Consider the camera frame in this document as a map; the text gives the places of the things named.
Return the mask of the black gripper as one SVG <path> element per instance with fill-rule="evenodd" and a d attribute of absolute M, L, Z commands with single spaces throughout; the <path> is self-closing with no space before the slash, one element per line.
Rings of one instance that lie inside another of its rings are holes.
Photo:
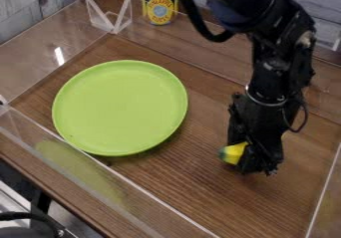
<path fill-rule="evenodd" d="M 300 132 L 307 125 L 304 121 L 293 127 L 300 109 L 307 109 L 301 93 L 276 105 L 262 105 L 249 95 L 232 95 L 228 144 L 245 144 L 238 161 L 242 174 L 270 175 L 277 171 L 284 161 L 283 136 L 288 131 Z"/>

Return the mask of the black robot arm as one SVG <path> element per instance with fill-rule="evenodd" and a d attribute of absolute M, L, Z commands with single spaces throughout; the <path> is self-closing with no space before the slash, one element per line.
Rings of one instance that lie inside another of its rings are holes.
<path fill-rule="evenodd" d="M 273 174 L 284 161 L 283 136 L 301 132 L 304 89 L 315 76 L 316 25 L 295 0 L 206 0 L 224 31 L 212 33 L 194 0 L 181 0 L 193 27 L 216 43 L 244 34 L 252 42 L 252 79 L 232 95 L 228 144 L 221 159 L 244 174 Z"/>

